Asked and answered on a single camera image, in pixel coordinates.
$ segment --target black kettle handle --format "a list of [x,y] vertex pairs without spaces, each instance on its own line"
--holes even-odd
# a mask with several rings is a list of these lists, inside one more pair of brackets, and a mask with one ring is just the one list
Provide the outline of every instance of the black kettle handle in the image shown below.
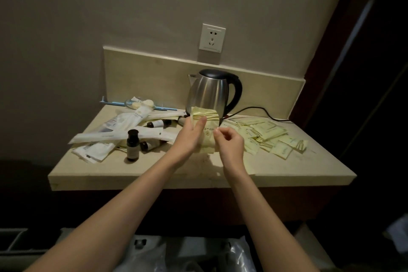
[[235,108],[235,106],[238,104],[238,101],[241,99],[241,95],[242,95],[242,83],[239,80],[238,76],[232,73],[228,73],[227,84],[234,85],[235,94],[231,102],[225,107],[224,116],[227,115],[229,112],[231,112],[233,108]]

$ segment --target black kettle lid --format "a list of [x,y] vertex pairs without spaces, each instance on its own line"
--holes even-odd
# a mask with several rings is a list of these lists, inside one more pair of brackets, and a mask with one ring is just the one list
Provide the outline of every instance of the black kettle lid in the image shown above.
[[217,69],[202,69],[199,73],[204,77],[217,80],[226,80],[228,77],[236,76],[235,74]]

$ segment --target forearm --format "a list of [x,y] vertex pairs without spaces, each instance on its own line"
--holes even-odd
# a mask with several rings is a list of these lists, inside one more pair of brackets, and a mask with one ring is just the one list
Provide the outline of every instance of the forearm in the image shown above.
[[264,271],[318,271],[247,174],[229,178]]
[[28,271],[111,271],[178,161],[167,153]]

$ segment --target person's left hand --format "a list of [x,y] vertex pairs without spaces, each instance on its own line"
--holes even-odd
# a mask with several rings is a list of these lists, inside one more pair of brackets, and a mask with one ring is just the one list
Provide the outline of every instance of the person's left hand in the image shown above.
[[174,144],[169,152],[174,153],[177,157],[180,157],[180,160],[182,161],[185,161],[188,157],[190,157],[200,140],[200,136],[206,122],[207,118],[202,116],[197,121],[196,126],[193,127],[191,117],[186,117],[183,129],[181,129],[178,133],[176,141],[174,141]]

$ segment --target stainless steel kettle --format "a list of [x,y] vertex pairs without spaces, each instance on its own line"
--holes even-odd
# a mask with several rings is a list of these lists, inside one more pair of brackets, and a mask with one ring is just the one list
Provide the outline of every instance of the stainless steel kettle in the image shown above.
[[[204,69],[198,74],[189,74],[190,92],[188,93],[186,111],[191,113],[191,107],[216,110],[220,119],[228,114],[238,103],[242,94],[242,83],[235,74]],[[229,104],[228,85],[235,87],[234,98]]]

